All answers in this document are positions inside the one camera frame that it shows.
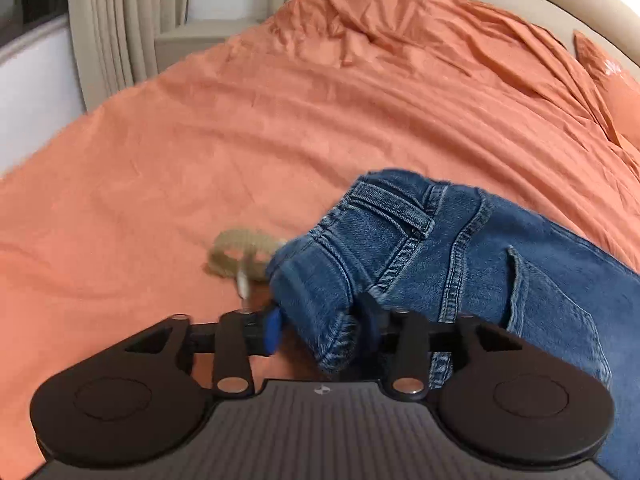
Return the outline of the blue denim jeans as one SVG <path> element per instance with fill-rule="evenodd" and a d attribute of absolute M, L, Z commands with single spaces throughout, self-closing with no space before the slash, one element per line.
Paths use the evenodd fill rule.
<path fill-rule="evenodd" d="M 597 377 L 615 422 L 599 454 L 639 474 L 639 278 L 588 240 L 481 188 L 385 169 L 360 176 L 267 266 L 273 300 L 326 373 L 352 359 L 361 295 L 451 323 L 469 313 Z"/>

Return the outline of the orange bed sheet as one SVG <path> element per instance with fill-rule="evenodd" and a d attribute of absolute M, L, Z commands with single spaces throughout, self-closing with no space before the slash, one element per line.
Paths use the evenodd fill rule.
<path fill-rule="evenodd" d="M 289 238 L 367 171 L 479 186 L 639 263 L 639 144 L 540 26 L 477 0 L 290 0 L 119 92 L 1 180 L 1 474 L 49 376 L 235 305 L 214 237 Z"/>

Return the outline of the beige bedside table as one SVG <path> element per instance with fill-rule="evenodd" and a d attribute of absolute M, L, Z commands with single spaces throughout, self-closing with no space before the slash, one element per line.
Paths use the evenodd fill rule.
<path fill-rule="evenodd" d="M 265 22 L 269 22 L 269 18 L 203 20 L 180 25 L 170 32 L 161 32 L 154 39 L 157 73 L 163 73 L 191 54 L 225 44 L 230 38 Z"/>

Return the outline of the orange pillow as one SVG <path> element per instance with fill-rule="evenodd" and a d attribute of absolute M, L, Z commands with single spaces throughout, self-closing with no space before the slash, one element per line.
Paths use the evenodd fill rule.
<path fill-rule="evenodd" d="M 574 47 L 582 67 L 598 87 L 620 138 L 620 146 L 639 149 L 639 83 L 615 58 L 587 36 L 574 31 Z"/>

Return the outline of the beige pleated curtain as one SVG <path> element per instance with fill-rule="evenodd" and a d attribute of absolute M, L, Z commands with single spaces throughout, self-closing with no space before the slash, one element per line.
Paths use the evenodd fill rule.
<path fill-rule="evenodd" d="M 155 40 L 186 22 L 188 6 L 188 0 L 67 1 L 87 110 L 158 74 Z"/>

